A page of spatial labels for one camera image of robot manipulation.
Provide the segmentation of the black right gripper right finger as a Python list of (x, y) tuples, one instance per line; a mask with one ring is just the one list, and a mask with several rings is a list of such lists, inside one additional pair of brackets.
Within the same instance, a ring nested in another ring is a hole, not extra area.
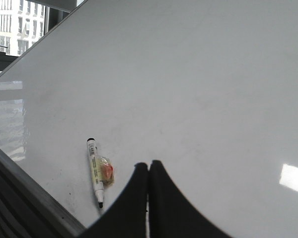
[(149, 235), (151, 238), (228, 238), (182, 194), (163, 164), (149, 170)]

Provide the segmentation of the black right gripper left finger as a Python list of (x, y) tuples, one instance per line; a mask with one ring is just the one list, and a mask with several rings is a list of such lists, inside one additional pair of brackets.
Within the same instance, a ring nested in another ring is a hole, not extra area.
[(124, 190), (81, 238), (145, 238), (149, 171), (137, 163)]

